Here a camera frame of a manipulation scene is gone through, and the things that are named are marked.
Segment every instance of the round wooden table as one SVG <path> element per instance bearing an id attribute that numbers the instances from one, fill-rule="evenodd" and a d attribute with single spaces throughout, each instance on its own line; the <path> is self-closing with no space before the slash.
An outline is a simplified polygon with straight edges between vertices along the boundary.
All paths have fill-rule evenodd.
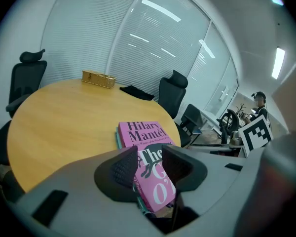
<path id="1" fill-rule="evenodd" d="M 7 150 L 12 171 L 25 192 L 62 166 L 117 149 L 115 131 L 122 121 L 158 121 L 180 146 L 178 130 L 155 101 L 79 79 L 47 85 L 15 113 Z"/>

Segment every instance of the chair headrest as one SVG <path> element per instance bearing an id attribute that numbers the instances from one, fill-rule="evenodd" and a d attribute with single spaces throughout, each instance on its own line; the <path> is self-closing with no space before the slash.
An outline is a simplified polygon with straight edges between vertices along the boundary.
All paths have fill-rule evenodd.
<path id="1" fill-rule="evenodd" d="M 45 49 L 43 49 L 37 53 L 23 52 L 20 55 L 20 61 L 22 63 L 30 63 L 30 62 L 39 61 L 42 58 L 44 52 L 45 52 Z"/>
<path id="2" fill-rule="evenodd" d="M 188 84 L 186 77 L 175 70 L 173 70 L 173 74 L 168 79 L 168 82 L 182 89 L 185 89 Z"/>

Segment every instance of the pink book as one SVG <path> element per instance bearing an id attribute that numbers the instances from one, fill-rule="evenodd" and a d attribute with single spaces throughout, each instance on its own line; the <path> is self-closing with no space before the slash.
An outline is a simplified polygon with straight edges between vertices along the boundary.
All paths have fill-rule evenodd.
<path id="1" fill-rule="evenodd" d="M 148 210 L 156 212 L 170 203 L 176 190 L 162 167 L 161 147 L 173 141 L 158 122 L 120 122 L 119 136 L 125 147 L 138 147 L 134 183 Z"/>

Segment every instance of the window blind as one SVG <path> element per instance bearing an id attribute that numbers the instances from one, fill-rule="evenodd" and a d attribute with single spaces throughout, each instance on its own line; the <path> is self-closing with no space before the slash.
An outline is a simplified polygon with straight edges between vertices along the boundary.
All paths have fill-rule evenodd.
<path id="1" fill-rule="evenodd" d="M 229 50 L 214 24 L 205 39 L 199 39 L 202 47 L 187 77 L 186 95 L 181 103 L 176 121 L 183 115 L 189 103 L 203 110 L 215 93 L 230 60 Z"/>
<path id="2" fill-rule="evenodd" d="M 105 72 L 112 43 L 134 0 L 57 0 L 41 48 L 48 62 L 41 85 Z"/>
<path id="3" fill-rule="evenodd" d="M 173 70 L 188 76 L 209 26 L 189 0 L 138 0 L 113 51 L 109 74 L 155 96 Z"/>

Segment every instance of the gold box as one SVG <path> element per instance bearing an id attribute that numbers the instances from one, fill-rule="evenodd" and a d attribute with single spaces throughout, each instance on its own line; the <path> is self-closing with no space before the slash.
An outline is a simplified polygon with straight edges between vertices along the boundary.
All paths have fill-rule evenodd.
<path id="1" fill-rule="evenodd" d="M 81 80 L 101 87 L 112 89 L 115 85 L 116 77 L 104 75 L 103 73 L 92 70 L 82 70 Z"/>

